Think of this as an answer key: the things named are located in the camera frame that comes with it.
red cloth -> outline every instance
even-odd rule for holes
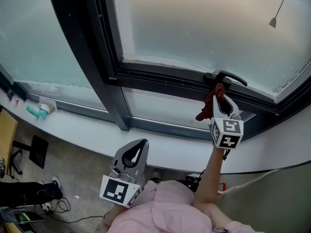
[[[214,90],[207,95],[204,99],[205,107],[202,112],[196,116],[196,120],[202,121],[203,119],[211,119],[213,117],[213,96],[216,95],[219,104],[224,102],[225,88],[222,83],[217,83]]]

teal object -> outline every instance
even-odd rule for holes
[[[40,113],[38,111],[36,111],[33,107],[30,107],[29,105],[26,106],[26,110],[33,114],[36,118],[40,117]]]
[[[43,119],[46,119],[47,116],[48,116],[48,113],[45,111],[45,110],[40,110],[40,116],[43,118]]]

pink shirt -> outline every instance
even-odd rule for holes
[[[118,215],[108,233],[211,233],[208,216],[191,206],[194,194],[177,181],[149,181],[132,207]],[[254,233],[250,226],[229,223],[229,233]]]

person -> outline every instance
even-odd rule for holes
[[[116,205],[95,233],[254,233],[216,205],[224,151],[214,146],[195,194],[178,181],[148,181],[130,209]]]
[[[0,207],[19,207],[38,205],[63,197],[58,178],[52,177],[52,183],[38,182],[0,182]]]

concrete floor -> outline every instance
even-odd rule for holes
[[[106,173],[111,158],[60,140],[18,120],[15,140],[30,145],[33,135],[49,143],[45,166],[44,169],[38,167],[28,159],[29,152],[23,151],[23,154],[16,158],[23,175],[14,174],[21,182],[49,183],[52,176],[57,176],[62,184],[64,197],[71,205],[71,211],[66,215],[73,220],[92,215],[103,216],[113,207],[112,203],[99,198],[102,176]],[[153,170],[152,167],[146,168],[146,178],[150,177]],[[307,232],[311,227],[311,182],[308,175],[310,172],[311,164],[279,171],[246,188],[219,197],[219,206],[233,220],[250,224],[257,231]],[[162,180],[178,180],[185,177],[185,173],[171,170],[161,170],[161,173]],[[260,175],[262,174],[222,175],[221,182],[225,182],[228,189]],[[14,182],[10,177],[3,181]],[[39,214],[43,213],[39,206],[33,210]],[[70,222],[60,214],[53,216]],[[48,216],[45,218],[46,221],[33,224],[40,233],[87,232],[76,224],[57,222]],[[100,221],[100,218],[90,218],[80,223],[96,228]]]

